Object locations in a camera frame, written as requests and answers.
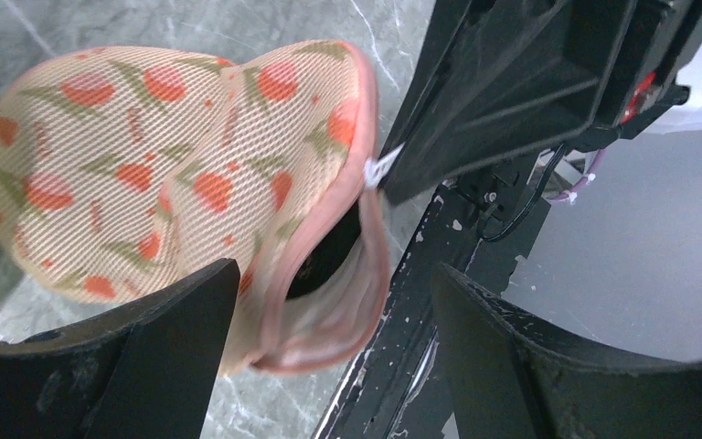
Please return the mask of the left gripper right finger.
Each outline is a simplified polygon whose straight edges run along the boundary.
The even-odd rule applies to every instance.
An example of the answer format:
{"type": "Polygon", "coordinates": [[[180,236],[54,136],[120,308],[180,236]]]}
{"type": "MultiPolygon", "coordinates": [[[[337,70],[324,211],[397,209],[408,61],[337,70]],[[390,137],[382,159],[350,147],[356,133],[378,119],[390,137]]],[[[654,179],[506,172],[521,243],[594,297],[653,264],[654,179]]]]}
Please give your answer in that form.
{"type": "Polygon", "coordinates": [[[702,438],[702,360],[578,336],[448,265],[431,291],[462,438],[702,438]]]}

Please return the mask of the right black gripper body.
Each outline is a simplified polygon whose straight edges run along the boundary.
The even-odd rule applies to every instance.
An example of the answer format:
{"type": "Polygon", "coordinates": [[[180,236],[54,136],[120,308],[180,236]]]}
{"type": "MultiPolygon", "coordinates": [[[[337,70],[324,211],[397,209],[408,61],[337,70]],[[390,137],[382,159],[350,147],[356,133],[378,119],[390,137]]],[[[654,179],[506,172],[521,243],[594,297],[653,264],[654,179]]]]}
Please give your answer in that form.
{"type": "Polygon", "coordinates": [[[676,76],[701,44],[702,1],[637,2],[594,123],[571,148],[594,152],[634,139],[685,104],[691,89],[676,76]]]}

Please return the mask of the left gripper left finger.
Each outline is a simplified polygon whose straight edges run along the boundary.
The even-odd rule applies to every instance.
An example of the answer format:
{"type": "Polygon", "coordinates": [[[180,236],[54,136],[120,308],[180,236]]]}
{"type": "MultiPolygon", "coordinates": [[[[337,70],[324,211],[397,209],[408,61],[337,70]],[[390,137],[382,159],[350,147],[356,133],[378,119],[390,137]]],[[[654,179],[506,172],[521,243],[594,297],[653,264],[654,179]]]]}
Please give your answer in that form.
{"type": "Polygon", "coordinates": [[[197,438],[229,332],[239,267],[22,342],[0,342],[0,438],[197,438]]]}

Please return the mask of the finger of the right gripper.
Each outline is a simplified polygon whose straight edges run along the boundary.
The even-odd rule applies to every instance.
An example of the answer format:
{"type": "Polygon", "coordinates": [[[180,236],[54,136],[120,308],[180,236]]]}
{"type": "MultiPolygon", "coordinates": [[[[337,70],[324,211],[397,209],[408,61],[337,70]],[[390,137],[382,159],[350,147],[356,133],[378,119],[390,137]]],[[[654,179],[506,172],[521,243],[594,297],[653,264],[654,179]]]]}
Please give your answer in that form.
{"type": "Polygon", "coordinates": [[[438,1],[385,150],[398,205],[594,121],[633,1],[438,1]]]}

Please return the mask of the floral mesh laundry bag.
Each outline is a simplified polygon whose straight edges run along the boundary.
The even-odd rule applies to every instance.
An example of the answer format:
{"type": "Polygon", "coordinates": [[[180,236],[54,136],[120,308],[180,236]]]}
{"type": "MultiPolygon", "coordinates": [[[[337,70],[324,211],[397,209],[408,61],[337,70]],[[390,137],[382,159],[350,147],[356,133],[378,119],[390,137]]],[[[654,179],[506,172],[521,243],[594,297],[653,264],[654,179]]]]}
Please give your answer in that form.
{"type": "Polygon", "coordinates": [[[338,40],[243,64],[170,48],[49,59],[0,98],[0,245],[50,291],[123,304],[219,259],[219,366],[322,369],[374,335],[390,266],[378,85],[338,40]]]}

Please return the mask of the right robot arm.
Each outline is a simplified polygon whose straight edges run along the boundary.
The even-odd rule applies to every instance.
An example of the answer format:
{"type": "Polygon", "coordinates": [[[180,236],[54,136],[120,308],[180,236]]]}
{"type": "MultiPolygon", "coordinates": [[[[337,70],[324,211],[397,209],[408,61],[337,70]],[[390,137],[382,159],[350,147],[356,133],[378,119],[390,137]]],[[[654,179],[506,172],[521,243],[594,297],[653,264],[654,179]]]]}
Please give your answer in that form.
{"type": "Polygon", "coordinates": [[[393,204],[646,128],[702,130],[702,1],[438,1],[385,150],[393,204]]]}

